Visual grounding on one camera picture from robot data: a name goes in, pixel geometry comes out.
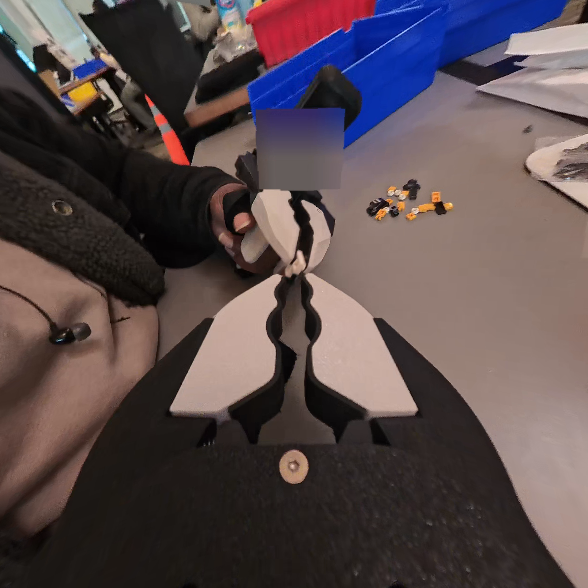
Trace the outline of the orange traffic cone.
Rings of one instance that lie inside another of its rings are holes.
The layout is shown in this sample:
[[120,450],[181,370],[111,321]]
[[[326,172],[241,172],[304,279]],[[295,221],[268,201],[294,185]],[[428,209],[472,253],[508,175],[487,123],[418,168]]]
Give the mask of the orange traffic cone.
[[189,166],[190,161],[188,160],[182,143],[180,142],[179,137],[176,135],[172,126],[147,94],[145,94],[145,100],[151,110],[154,122],[156,123],[157,128],[161,134],[171,161],[178,165]]

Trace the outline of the dark cloth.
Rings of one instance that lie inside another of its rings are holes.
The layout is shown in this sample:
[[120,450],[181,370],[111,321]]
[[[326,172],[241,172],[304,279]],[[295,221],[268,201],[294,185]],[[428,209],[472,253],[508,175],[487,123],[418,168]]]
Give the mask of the dark cloth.
[[127,1],[80,14],[85,25],[165,115],[177,135],[204,59],[159,1]]

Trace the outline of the beige sweatshirt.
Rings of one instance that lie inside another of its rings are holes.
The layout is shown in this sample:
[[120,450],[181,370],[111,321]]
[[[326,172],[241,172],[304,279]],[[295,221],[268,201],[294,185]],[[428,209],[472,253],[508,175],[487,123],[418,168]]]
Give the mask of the beige sweatshirt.
[[1,526],[26,537],[61,515],[96,438],[154,365],[158,314],[5,240],[1,285],[59,326],[92,329],[55,346],[46,320],[1,291]]

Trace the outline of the black fleece jacket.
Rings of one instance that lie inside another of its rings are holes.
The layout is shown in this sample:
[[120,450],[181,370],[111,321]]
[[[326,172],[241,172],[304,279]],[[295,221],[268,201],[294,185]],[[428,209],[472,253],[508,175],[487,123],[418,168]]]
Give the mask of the black fleece jacket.
[[1,91],[1,238],[129,305],[150,306],[165,290],[164,270],[121,200],[128,155]]

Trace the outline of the person's left hand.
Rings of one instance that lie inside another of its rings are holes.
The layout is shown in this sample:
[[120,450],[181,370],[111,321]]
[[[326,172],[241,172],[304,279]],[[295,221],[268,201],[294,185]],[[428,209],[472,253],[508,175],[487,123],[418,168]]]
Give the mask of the person's left hand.
[[209,203],[210,228],[216,240],[224,247],[232,261],[243,270],[255,275],[271,275],[278,262],[277,254],[268,247],[254,263],[248,263],[242,254],[243,237],[256,228],[256,221],[250,212],[240,212],[231,227],[224,222],[224,199],[234,192],[243,192],[245,185],[230,183],[223,185],[213,194]]

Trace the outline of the black wired earbud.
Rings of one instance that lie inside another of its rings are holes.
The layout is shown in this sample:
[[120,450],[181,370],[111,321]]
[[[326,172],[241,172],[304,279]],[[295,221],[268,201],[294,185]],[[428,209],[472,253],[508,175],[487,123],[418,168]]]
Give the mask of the black wired earbud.
[[44,309],[34,303],[34,301],[32,301],[30,298],[27,298],[21,293],[2,285],[1,291],[9,293],[10,295],[24,301],[26,304],[33,307],[46,320],[50,332],[49,342],[53,345],[63,346],[71,343],[82,342],[87,340],[92,334],[91,327],[85,322],[76,323],[72,326],[59,326]]

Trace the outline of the pile of mixed small lego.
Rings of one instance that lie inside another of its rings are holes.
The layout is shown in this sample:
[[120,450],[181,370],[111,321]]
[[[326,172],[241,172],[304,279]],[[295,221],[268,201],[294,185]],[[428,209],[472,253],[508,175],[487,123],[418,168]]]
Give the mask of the pile of mixed small lego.
[[404,215],[409,222],[427,213],[444,216],[454,209],[451,202],[445,202],[439,191],[433,191],[426,202],[418,203],[417,199],[421,191],[421,185],[416,179],[408,180],[401,187],[390,186],[386,190],[385,197],[378,197],[369,202],[366,207],[368,217],[381,222],[384,218],[399,218]]

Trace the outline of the black bag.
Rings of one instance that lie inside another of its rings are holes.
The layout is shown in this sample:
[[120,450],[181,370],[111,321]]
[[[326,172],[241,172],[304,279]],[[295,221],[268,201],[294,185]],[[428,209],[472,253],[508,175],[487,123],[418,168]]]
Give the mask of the black bag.
[[252,49],[233,58],[231,61],[216,63],[214,57],[220,55],[209,54],[211,60],[208,70],[202,70],[196,82],[195,102],[203,104],[217,99],[229,92],[247,86],[260,76],[261,67],[265,64],[258,49]]

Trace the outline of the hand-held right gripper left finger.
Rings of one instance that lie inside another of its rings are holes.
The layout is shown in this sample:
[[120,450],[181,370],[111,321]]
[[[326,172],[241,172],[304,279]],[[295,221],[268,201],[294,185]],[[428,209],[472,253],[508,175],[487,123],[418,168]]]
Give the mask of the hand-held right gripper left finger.
[[281,412],[297,353],[281,341],[285,304],[273,275],[225,305],[172,401],[174,417],[237,421],[256,444],[261,428]]

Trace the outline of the red plastic bin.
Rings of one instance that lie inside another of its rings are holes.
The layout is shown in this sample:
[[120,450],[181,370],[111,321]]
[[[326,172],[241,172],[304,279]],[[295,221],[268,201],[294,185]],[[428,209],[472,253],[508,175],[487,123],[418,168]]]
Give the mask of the red plastic bin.
[[375,1],[265,1],[246,15],[259,53],[272,68],[353,21],[371,17]]

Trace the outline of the bag of dark lego parts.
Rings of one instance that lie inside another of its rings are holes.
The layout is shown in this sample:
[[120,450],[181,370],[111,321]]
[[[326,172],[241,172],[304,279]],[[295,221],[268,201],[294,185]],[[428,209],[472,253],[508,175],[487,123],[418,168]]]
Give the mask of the bag of dark lego parts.
[[587,142],[561,150],[551,178],[557,182],[587,183]]

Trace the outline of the white wipes canister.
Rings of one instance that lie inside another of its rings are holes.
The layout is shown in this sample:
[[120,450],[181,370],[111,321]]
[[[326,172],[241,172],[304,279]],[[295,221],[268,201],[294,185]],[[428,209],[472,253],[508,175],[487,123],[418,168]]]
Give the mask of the white wipes canister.
[[241,28],[246,24],[247,13],[257,1],[215,1],[219,17],[226,29]]

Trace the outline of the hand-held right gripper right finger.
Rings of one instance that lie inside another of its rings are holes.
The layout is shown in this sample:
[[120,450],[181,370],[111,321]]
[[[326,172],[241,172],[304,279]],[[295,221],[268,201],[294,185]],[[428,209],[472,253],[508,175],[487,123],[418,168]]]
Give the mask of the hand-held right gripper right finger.
[[300,282],[309,339],[305,403],[339,442],[351,422],[413,417],[417,404],[376,320],[318,276]]

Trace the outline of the blue plastic bin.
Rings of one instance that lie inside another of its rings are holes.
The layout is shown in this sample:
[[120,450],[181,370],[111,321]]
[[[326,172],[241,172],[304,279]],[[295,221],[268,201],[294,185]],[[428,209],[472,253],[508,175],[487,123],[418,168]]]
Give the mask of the blue plastic bin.
[[392,1],[378,1],[373,16],[331,33],[248,84],[253,117],[258,109],[294,107],[320,68],[333,65],[362,95],[361,112],[345,131],[348,147],[432,84],[448,6],[421,1],[392,9]]
[[441,69],[558,18],[566,1],[448,1]]

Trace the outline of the white paper bags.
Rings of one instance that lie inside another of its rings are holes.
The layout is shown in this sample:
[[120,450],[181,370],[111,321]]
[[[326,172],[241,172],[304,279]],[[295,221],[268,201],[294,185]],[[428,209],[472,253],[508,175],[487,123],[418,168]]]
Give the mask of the white paper bags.
[[524,59],[479,92],[587,119],[587,23],[514,33],[504,54]]

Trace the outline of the white tray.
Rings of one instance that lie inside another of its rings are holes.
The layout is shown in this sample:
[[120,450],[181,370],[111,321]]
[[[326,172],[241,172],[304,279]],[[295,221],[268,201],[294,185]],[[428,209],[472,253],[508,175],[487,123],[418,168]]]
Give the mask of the white tray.
[[551,178],[552,169],[559,158],[561,150],[573,148],[587,142],[587,134],[571,138],[545,137],[538,140],[539,149],[526,159],[525,167],[530,175],[538,181],[554,188],[562,195],[587,209],[587,183],[557,182]]

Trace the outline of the person's left forearm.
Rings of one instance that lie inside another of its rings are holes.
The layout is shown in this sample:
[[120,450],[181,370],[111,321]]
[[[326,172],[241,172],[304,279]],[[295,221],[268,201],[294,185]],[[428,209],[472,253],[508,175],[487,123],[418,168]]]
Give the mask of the person's left forearm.
[[160,266],[190,268],[214,252],[210,202],[241,183],[215,167],[178,165],[136,149],[124,150],[120,163],[113,192]]

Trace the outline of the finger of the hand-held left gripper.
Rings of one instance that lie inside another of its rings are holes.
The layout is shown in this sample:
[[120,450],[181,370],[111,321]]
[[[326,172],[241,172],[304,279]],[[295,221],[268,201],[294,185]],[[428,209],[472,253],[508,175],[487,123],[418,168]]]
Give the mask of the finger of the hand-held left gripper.
[[334,234],[334,217],[322,203],[301,200],[304,211],[299,235],[299,250],[306,266],[303,273],[311,273],[323,261]]
[[248,263],[254,263],[270,247],[280,261],[277,273],[284,272],[296,255],[300,226],[285,190],[262,190],[254,198],[251,214],[256,228],[243,237],[241,251]]

